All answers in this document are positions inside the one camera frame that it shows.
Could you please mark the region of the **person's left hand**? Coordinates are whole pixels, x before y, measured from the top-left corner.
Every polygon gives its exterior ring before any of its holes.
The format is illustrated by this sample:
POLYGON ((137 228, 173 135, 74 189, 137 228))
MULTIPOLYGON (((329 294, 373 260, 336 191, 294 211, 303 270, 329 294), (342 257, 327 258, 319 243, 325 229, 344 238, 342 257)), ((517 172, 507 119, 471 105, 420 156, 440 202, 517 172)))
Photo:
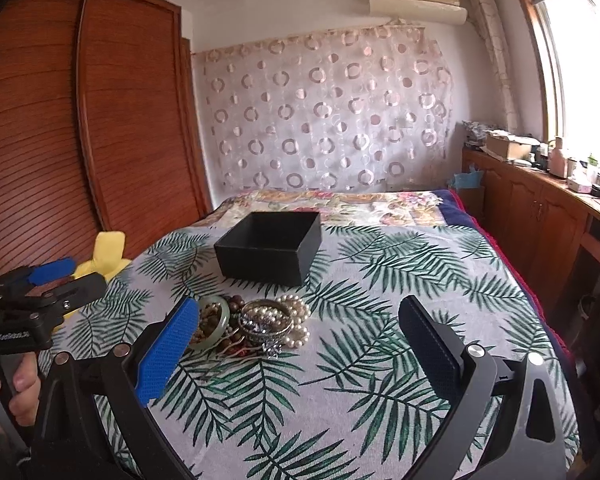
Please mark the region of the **person's left hand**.
POLYGON ((38 359, 34 352, 25 353, 12 376, 15 394, 9 401, 9 411, 21 427, 32 427, 38 411, 41 381, 38 377, 38 359))

